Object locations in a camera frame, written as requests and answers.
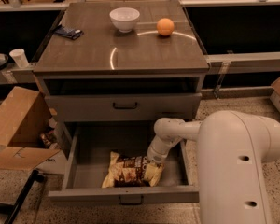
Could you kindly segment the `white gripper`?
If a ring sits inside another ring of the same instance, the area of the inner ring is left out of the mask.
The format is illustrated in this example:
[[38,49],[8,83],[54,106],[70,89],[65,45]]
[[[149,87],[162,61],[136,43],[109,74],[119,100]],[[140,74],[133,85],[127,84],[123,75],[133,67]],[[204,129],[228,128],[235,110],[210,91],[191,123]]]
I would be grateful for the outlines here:
[[164,163],[169,155],[170,150],[180,141],[180,138],[175,138],[173,140],[163,140],[158,136],[155,136],[147,150],[148,159],[157,164]]

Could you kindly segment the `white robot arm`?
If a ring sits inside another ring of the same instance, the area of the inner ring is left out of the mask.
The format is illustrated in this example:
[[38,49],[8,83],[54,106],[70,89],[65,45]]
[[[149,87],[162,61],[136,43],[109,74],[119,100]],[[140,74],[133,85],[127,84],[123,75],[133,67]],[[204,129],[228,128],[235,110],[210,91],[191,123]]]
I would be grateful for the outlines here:
[[202,224],[273,224],[262,164],[280,158],[280,123],[237,111],[203,121],[161,118],[147,156],[163,163],[181,140],[197,144]]

